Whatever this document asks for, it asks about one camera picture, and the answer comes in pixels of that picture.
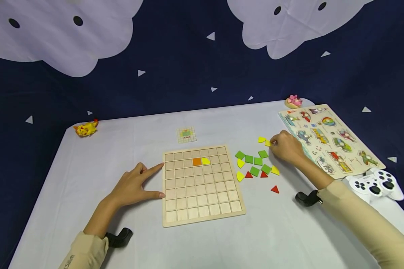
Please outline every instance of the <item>sleeve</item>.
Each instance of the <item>sleeve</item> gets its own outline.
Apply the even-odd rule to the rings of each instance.
[[[108,238],[80,232],[58,269],[99,269],[108,252]]]
[[[319,190],[322,207],[346,225],[383,269],[404,269],[404,235],[337,180]]]

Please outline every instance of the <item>wooden grid board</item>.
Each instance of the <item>wooden grid board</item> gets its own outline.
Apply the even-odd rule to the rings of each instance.
[[[226,145],[163,153],[163,227],[244,215],[231,161]]]

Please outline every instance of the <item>table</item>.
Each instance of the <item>table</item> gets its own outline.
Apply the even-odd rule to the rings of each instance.
[[[304,99],[303,106],[310,105]],[[9,268],[57,268],[98,202],[137,162],[152,167],[165,151],[220,144],[231,153],[256,154],[267,149],[259,136],[285,129],[277,113],[285,109],[276,101],[101,121],[89,138],[69,127]],[[197,142],[178,144],[176,129],[187,126],[195,127]],[[134,236],[125,248],[109,250],[103,268],[377,268],[319,205],[295,202],[312,184],[272,153],[269,158],[280,176],[240,183],[246,215],[163,228],[160,200],[121,209],[109,232],[129,227]],[[270,191],[274,185],[280,194]],[[162,190],[161,173],[146,189]],[[396,202],[381,199],[374,207],[404,234],[404,211]]]

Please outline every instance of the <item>black dot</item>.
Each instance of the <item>black dot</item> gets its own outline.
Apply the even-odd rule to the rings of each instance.
[[[15,28],[20,28],[19,23],[14,19],[9,19],[9,23]]]
[[[277,15],[278,13],[280,13],[281,11],[281,6],[278,6],[275,10],[274,10],[274,15]]]
[[[83,24],[83,21],[82,21],[81,17],[79,17],[79,16],[73,17],[73,22],[78,26],[81,26]]]
[[[320,6],[319,6],[319,8],[318,8],[319,11],[321,11],[322,9],[324,9],[325,6],[326,6],[326,2],[321,3]]]

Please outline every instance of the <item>black clip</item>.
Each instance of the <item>black clip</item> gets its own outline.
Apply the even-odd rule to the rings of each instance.
[[[317,196],[317,192],[317,190],[313,190],[309,195],[306,195],[303,192],[298,192],[295,199],[303,207],[310,207],[317,202],[323,204],[321,198]]]
[[[109,247],[125,247],[130,241],[133,232],[129,228],[123,228],[119,235],[113,235],[109,232],[106,233],[106,237],[109,240]]]

